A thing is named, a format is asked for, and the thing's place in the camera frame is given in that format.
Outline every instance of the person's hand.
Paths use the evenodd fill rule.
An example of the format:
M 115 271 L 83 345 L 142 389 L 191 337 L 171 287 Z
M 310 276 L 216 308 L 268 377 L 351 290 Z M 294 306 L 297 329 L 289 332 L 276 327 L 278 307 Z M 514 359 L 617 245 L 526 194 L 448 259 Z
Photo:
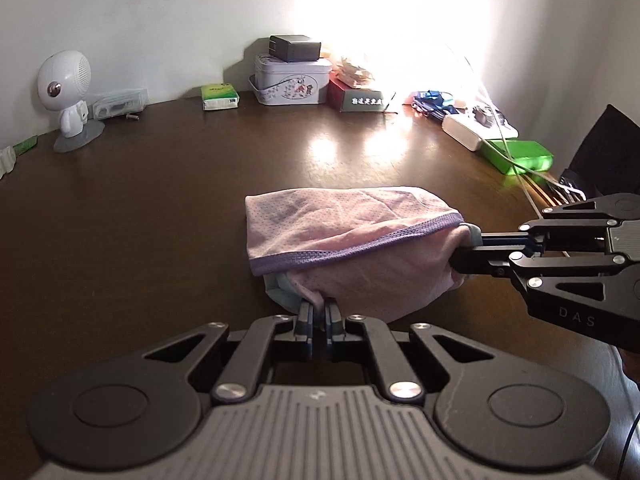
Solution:
M 625 375 L 636 383 L 640 390 L 640 354 L 634 354 L 618 348 L 622 357 L 622 371 Z

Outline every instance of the folded clothing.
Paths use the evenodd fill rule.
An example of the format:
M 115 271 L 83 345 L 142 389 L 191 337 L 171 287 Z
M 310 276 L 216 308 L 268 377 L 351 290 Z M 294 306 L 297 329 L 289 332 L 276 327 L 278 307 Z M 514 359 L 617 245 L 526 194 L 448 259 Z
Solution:
M 324 298 L 386 322 L 418 310 L 463 277 L 448 264 L 470 242 L 458 211 L 417 187 L 288 189 L 245 199 L 252 273 L 291 312 Z

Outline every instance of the brown tabletop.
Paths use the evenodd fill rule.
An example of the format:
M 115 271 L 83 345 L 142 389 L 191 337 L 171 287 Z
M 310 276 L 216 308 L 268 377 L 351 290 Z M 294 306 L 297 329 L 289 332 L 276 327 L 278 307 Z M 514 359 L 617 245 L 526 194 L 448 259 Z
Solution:
M 246 256 L 244 197 L 291 187 L 418 186 L 484 231 L 535 214 L 503 177 L 437 124 L 259 105 L 203 112 L 198 99 L 116 118 L 88 146 L 53 153 L 40 137 L 0 180 L 0 478 L 40 465 L 26 409 L 79 367 L 212 320 L 247 328 L 281 309 Z M 594 384 L 612 428 L 596 463 L 612 476 L 638 404 L 612 349 L 531 319 L 508 280 L 478 277 L 392 324 L 427 321 Z M 626 476 L 640 476 L 632 448 Z

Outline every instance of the white power strip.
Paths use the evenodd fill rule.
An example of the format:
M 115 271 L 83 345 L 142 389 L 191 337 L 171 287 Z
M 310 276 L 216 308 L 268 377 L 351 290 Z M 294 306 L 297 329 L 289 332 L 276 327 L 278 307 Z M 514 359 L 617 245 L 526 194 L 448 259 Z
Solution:
M 482 139 L 502 138 L 497 126 L 487 128 L 466 114 L 447 115 L 442 121 L 442 129 L 471 152 L 480 149 Z M 502 133 L 507 139 L 518 137 L 518 131 L 510 124 L 502 127 Z

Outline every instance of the green box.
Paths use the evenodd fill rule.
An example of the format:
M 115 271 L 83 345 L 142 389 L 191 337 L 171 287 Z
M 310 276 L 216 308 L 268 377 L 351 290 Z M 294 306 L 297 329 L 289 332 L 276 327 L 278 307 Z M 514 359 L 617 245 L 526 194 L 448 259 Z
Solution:
M 519 165 L 534 171 L 546 171 L 551 168 L 554 161 L 552 153 L 544 146 L 538 144 L 535 140 L 516 140 L 507 139 L 507 147 L 511 153 L 511 157 Z M 480 147 L 480 153 L 490 163 L 492 163 L 501 173 L 505 175 L 513 175 L 513 166 L 511 163 L 494 152 L 487 143 L 491 144 L 496 150 L 503 155 L 507 155 L 504 149 L 503 140 L 488 140 L 483 142 Z M 521 168 L 515 168 L 518 173 L 525 173 Z
M 216 83 L 200 87 L 203 110 L 225 110 L 238 108 L 240 96 L 229 83 Z

